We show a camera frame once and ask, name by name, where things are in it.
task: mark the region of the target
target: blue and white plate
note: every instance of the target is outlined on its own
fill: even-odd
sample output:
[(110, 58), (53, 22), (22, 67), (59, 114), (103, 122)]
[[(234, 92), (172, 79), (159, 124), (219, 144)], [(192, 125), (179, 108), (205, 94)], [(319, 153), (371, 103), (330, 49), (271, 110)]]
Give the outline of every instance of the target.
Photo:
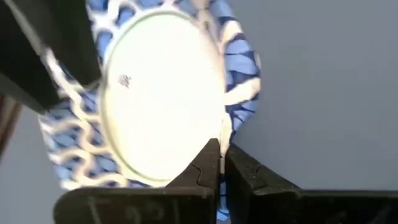
[(62, 102), (40, 125), (61, 186), (162, 187), (210, 138), (225, 155), (260, 90), (258, 57), (228, 1), (86, 3), (101, 83), (84, 89), (45, 55)]

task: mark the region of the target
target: black plastic jaw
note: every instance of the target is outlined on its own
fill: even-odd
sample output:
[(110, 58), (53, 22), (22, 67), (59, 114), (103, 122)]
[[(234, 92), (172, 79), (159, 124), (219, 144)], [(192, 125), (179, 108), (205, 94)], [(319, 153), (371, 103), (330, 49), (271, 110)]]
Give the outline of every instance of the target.
[(211, 139), (165, 188), (72, 190), (56, 203), (55, 223), (216, 223), (219, 166), (220, 145)]
[(232, 224), (398, 223), (398, 192), (301, 190), (236, 146), (225, 166)]

